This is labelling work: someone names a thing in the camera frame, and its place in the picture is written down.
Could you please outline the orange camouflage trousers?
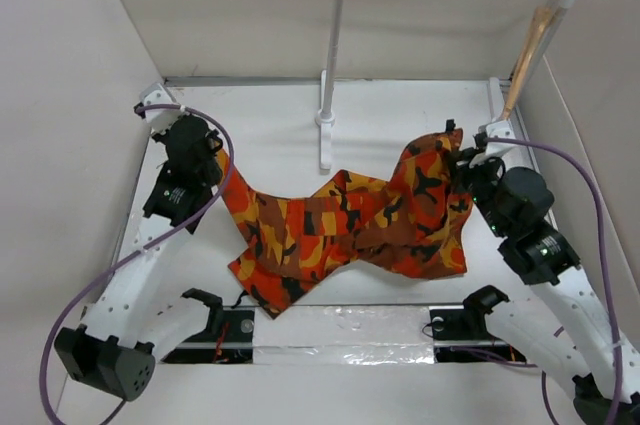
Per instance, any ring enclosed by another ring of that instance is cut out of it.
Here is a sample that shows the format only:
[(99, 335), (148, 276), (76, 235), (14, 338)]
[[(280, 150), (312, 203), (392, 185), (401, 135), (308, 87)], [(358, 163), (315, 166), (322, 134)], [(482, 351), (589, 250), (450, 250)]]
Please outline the orange camouflage trousers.
[(410, 279), (466, 273), (462, 232), (472, 199), (451, 191), (449, 147), (445, 131), (420, 136), (389, 179), (341, 169), (302, 198), (257, 191), (220, 152), (222, 199), (246, 243), (228, 268), (244, 295), (276, 318), (358, 260)]

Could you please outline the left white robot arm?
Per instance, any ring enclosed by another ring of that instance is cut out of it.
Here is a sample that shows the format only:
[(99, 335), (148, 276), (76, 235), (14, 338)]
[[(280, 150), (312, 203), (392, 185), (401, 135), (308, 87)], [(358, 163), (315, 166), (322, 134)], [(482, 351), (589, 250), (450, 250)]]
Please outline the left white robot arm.
[(185, 114), (154, 135), (167, 159), (143, 206), (134, 257), (111, 273), (97, 302), (74, 329), (64, 327), (53, 347), (70, 377), (126, 402), (148, 386), (156, 364), (196, 336), (222, 332), (222, 300), (197, 288), (166, 304), (154, 296), (175, 255), (194, 234), (222, 181), (217, 130)]

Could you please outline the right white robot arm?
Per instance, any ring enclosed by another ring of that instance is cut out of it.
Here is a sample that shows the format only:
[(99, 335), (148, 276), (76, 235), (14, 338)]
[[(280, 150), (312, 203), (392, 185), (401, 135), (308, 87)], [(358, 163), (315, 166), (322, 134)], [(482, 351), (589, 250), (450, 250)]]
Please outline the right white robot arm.
[(546, 219), (554, 196), (544, 178), (503, 156), (520, 145), (509, 122), (482, 126), (475, 145), (451, 161), (456, 185), (470, 193), (506, 265), (553, 313), (562, 335), (548, 335), (498, 288), (487, 285), (462, 302), (462, 326), (514, 346), (553, 379), (585, 424), (639, 421), (639, 352), (614, 309), (604, 232), (597, 232), (603, 299), (596, 295), (569, 241)]

